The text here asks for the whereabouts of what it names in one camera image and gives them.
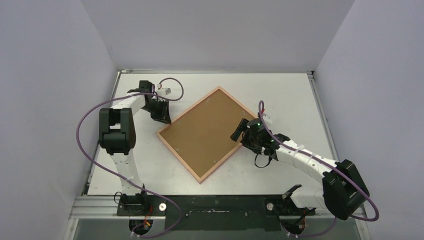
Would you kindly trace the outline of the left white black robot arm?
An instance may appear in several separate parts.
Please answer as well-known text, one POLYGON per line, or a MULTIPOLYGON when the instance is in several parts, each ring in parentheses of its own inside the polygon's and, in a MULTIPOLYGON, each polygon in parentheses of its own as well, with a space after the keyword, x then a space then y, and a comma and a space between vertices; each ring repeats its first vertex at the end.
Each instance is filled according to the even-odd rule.
POLYGON ((99 144, 110 155, 120 176, 121 194, 118 206, 136 215, 150 212, 151 204, 139 176, 134 157, 136 129, 134 115, 139 110, 150 114, 152 120, 171 124, 169 101, 171 93, 161 83, 154 85, 141 80, 135 89, 109 108, 99 111, 99 144))

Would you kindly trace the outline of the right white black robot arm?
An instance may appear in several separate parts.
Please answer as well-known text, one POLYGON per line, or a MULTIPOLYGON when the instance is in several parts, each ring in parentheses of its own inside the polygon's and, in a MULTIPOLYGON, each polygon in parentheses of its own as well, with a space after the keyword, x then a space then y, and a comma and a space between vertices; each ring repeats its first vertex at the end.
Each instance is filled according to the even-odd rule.
POLYGON ((353 162, 315 154, 281 133, 270 135, 260 118, 243 118, 230 139, 256 155, 267 156, 269 161, 291 165, 321 184, 318 188, 294 186, 287 191, 282 207, 290 215, 303 208, 321 208, 347 220, 370 196, 353 162))

